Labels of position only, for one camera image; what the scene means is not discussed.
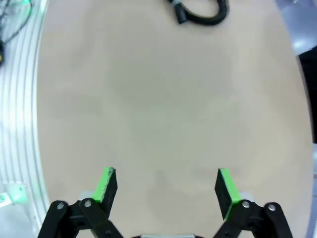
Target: black plug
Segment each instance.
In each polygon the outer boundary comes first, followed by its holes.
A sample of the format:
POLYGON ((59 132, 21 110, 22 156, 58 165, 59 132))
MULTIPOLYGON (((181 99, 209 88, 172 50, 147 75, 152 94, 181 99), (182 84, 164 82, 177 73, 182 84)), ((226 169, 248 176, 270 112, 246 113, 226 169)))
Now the black plug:
POLYGON ((3 41, 0 39, 0 66, 2 65, 4 60, 4 43, 3 41))
POLYGON ((187 21, 185 9, 183 8, 181 3, 177 3, 174 5, 174 11, 179 24, 182 24, 187 21))

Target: screw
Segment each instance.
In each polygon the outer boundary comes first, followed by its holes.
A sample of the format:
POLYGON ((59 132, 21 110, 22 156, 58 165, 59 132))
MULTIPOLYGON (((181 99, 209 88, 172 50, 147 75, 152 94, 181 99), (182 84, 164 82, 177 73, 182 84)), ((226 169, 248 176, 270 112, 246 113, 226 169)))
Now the screw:
POLYGON ((249 207, 250 207, 250 204, 249 204, 247 201, 244 201, 244 202, 242 202, 242 206, 243 206, 244 208, 249 208, 249 207))
POLYGON ((269 209, 270 211, 274 212, 274 211, 275 211, 275 206, 274 206, 273 204, 270 204, 270 205, 268 206, 268 209, 269 209))
POLYGON ((85 206, 85 207, 90 207, 90 206, 91 206, 91 201, 90 201, 90 200, 87 200, 87 201, 84 203, 84 206, 85 206))
POLYGON ((62 202, 60 202, 58 205, 57 205, 57 209, 60 210, 64 207, 64 204, 62 202))

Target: ridged metal panel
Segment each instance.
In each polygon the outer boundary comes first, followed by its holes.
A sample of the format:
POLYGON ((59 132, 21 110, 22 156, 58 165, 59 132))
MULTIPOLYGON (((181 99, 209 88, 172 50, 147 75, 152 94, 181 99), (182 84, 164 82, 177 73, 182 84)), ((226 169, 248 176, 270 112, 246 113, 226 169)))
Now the ridged metal panel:
MULTIPOLYGON (((27 185, 35 232, 49 207, 38 146, 36 97, 38 51, 47 5, 48 0, 34 2, 27 25, 5 46, 5 62, 0 68, 0 182, 27 185)), ((17 15, 7 20, 4 40, 25 12, 17 15)))

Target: thin black wire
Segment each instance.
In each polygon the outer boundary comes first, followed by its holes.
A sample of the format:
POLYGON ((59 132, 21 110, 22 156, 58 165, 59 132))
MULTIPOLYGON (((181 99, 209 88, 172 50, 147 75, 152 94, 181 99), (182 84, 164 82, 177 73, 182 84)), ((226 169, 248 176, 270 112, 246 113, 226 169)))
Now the thin black wire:
MULTIPOLYGON (((8 7, 8 4, 11 0, 7 0, 6 4, 5 4, 5 9, 8 7)), ((30 6, 30 11, 28 16, 25 18, 25 20, 23 21, 23 23, 20 25, 19 29, 17 29, 6 41, 3 40, 3 44, 7 44, 9 43, 11 40, 13 40, 14 37, 16 37, 20 31, 25 27, 26 23, 28 22, 28 20, 30 19, 32 10, 33 10, 33 3, 32 0, 29 0, 29 6, 30 6)), ((0 20, 1 18, 5 15, 5 9, 3 11, 3 14, 0 16, 0 20)))

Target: table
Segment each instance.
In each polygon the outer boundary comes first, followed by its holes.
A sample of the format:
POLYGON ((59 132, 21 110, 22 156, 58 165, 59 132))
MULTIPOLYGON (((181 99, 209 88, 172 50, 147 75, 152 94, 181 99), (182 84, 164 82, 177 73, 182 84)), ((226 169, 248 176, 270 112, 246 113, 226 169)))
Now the table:
POLYGON ((230 1, 222 24, 202 27, 178 25, 163 0, 51 1, 37 100, 51 201, 75 202, 114 166, 110 218, 125 237, 212 237, 222 223, 213 190, 221 167, 259 205, 280 203, 294 237, 304 237, 310 116, 274 2, 230 1))

